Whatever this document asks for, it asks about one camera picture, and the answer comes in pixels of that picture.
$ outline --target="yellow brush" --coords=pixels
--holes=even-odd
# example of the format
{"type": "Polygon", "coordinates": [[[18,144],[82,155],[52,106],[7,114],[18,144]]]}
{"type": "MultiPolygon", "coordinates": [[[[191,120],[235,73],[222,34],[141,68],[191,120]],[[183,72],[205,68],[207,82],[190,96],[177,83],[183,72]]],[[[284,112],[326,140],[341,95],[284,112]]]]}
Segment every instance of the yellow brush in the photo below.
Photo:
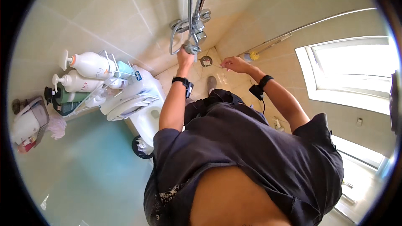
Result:
{"type": "Polygon", "coordinates": [[[268,48],[270,48],[270,47],[273,47],[273,46],[276,45],[277,43],[279,43],[279,42],[281,42],[281,41],[284,41],[285,39],[289,38],[290,36],[292,36],[291,33],[289,33],[289,34],[287,34],[287,35],[285,35],[285,36],[282,36],[278,41],[276,41],[275,43],[273,43],[273,44],[267,46],[266,48],[262,49],[262,50],[259,51],[259,52],[252,51],[252,52],[250,52],[250,53],[245,53],[245,54],[244,54],[244,60],[245,60],[245,61],[258,60],[258,58],[260,57],[260,53],[264,52],[266,49],[268,49],[268,48]]]}
{"type": "Polygon", "coordinates": [[[260,56],[258,55],[258,53],[257,53],[257,52],[254,52],[254,51],[252,51],[252,52],[250,52],[250,53],[245,53],[245,54],[244,54],[244,59],[245,59],[245,60],[248,60],[248,61],[258,60],[259,57],[260,57],[260,56]]]}

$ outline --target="man's hand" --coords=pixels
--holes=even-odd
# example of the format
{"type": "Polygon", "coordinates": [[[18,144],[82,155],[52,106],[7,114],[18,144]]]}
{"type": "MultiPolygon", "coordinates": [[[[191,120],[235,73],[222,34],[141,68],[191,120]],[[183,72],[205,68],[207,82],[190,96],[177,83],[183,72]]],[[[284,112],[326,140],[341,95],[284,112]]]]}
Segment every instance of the man's hand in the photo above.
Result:
{"type": "Polygon", "coordinates": [[[252,65],[237,56],[225,58],[221,66],[236,73],[249,73],[252,69],[252,65]]]}
{"type": "Polygon", "coordinates": [[[188,71],[194,62],[194,55],[188,54],[183,47],[177,53],[178,70],[176,77],[187,78],[188,71]]]}

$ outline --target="pump dispenser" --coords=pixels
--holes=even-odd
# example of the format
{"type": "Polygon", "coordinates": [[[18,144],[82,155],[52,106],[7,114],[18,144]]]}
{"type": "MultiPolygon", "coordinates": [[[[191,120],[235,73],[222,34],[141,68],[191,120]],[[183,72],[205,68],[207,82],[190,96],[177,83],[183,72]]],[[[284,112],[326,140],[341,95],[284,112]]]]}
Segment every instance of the pump dispenser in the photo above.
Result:
{"type": "Polygon", "coordinates": [[[57,74],[53,75],[52,83],[57,93],[57,83],[61,83],[67,92],[92,92],[103,84],[103,80],[84,78],[77,70],[71,70],[68,74],[59,78],[57,74]]]}
{"type": "Polygon", "coordinates": [[[87,78],[108,79],[116,71],[116,63],[108,58],[104,58],[97,53],[85,52],[83,54],[74,54],[71,58],[68,57],[68,51],[64,50],[63,56],[60,58],[59,66],[65,71],[67,63],[70,67],[87,78]]]}

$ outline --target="shower faucet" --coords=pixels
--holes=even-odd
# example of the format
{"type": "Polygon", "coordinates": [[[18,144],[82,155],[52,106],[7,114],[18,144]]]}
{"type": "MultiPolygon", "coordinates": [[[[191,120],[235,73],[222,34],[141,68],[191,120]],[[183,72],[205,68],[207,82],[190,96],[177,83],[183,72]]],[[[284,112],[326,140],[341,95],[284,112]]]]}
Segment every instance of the shower faucet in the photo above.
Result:
{"type": "Polygon", "coordinates": [[[169,28],[172,30],[172,35],[170,36],[170,46],[169,53],[171,55],[176,54],[180,48],[176,51],[172,51],[174,35],[176,33],[183,33],[188,30],[188,39],[184,42],[184,49],[189,54],[195,55],[195,60],[197,59],[197,53],[201,52],[201,45],[207,38],[207,34],[204,32],[204,23],[211,19],[211,10],[203,9],[202,6],[205,0],[197,0],[194,14],[192,14],[191,9],[193,0],[187,0],[188,5],[188,18],[181,20],[175,19],[169,23],[169,28]]]}

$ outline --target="window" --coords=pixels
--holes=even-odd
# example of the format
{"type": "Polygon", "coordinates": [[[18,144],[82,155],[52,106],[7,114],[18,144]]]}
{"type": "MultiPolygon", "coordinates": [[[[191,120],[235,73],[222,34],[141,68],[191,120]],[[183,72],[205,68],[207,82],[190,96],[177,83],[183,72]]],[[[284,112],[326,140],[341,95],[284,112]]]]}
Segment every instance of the window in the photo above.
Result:
{"type": "Polygon", "coordinates": [[[380,163],[384,159],[382,154],[377,153],[369,148],[360,146],[356,143],[334,135],[331,136],[331,139],[339,152],[355,158],[375,169],[378,169],[380,163]]]}
{"type": "Polygon", "coordinates": [[[391,74],[399,66],[386,36],[297,48],[310,99],[389,114],[391,74]]]}

